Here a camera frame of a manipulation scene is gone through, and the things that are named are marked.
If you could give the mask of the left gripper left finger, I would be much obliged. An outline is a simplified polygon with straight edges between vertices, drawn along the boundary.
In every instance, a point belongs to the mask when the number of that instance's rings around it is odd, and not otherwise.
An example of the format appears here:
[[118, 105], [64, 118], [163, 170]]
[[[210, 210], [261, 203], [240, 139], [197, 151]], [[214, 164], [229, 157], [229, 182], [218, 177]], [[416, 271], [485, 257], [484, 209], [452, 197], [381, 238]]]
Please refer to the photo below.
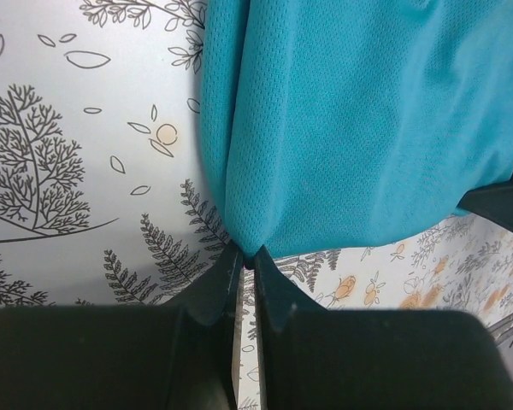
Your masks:
[[176, 313], [168, 355], [167, 409], [235, 409], [239, 396], [243, 256], [218, 260], [168, 302]]

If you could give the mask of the teal t-shirt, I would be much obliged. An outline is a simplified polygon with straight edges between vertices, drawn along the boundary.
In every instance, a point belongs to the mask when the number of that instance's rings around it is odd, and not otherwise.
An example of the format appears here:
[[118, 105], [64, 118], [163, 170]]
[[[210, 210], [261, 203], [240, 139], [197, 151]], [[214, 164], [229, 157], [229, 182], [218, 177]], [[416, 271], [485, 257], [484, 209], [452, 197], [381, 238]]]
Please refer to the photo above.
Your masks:
[[212, 1], [200, 104], [247, 257], [397, 242], [513, 175], [513, 1]]

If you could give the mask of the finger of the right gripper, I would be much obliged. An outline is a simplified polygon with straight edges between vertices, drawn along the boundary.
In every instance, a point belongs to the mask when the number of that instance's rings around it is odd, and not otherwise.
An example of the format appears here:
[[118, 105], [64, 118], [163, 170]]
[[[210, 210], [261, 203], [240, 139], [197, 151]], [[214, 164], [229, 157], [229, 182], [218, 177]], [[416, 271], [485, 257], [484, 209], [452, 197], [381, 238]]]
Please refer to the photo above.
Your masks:
[[508, 181], [468, 191], [458, 207], [513, 233], [513, 174]]

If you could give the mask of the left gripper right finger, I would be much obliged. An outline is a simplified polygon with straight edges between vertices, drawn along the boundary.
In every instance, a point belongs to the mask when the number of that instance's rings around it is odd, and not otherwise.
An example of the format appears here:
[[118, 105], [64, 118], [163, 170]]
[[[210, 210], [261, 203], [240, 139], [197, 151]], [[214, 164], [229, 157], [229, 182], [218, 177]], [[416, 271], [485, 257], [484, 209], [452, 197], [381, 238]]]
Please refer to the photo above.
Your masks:
[[254, 257], [258, 364], [266, 409], [306, 409], [315, 349], [315, 315], [325, 309], [275, 265], [262, 246]]

